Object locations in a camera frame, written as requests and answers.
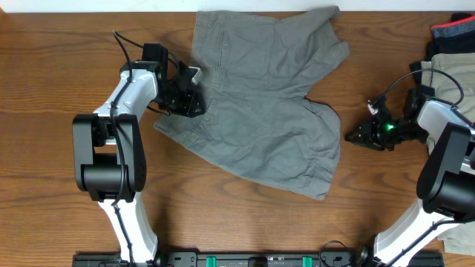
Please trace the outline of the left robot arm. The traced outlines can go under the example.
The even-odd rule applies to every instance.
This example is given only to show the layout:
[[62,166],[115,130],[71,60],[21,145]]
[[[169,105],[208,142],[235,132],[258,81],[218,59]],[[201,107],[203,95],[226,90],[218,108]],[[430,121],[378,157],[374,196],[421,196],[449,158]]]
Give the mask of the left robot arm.
[[202,71],[184,64],[161,44],[145,43],[127,59],[119,83],[93,113],[72,122],[76,184],[106,213],[119,241],[117,254],[79,254],[74,266],[159,266],[159,241],[143,203],[147,176],[140,120],[146,111],[196,117],[205,104]]

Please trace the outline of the grey shorts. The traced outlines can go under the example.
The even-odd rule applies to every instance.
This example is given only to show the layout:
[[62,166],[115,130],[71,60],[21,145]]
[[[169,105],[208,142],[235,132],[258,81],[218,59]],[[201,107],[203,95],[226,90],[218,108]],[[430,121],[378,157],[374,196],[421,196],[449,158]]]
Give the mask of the grey shorts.
[[341,121],[307,94],[350,54],[331,24],[339,12],[198,13],[191,62],[203,71],[206,111],[154,127],[240,178],[322,200],[340,158]]

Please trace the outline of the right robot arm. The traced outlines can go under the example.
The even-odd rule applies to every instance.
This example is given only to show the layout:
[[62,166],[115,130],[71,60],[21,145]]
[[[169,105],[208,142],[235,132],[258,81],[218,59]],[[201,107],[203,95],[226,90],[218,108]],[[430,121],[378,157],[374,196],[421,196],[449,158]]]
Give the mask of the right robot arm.
[[474,123],[424,85],[407,92],[401,119],[393,119],[385,101],[384,94],[370,101],[370,118],[345,141],[391,151],[404,141],[418,140],[427,144],[429,156],[417,179],[416,200],[352,264],[443,266],[440,253],[422,249],[439,234],[474,221]]

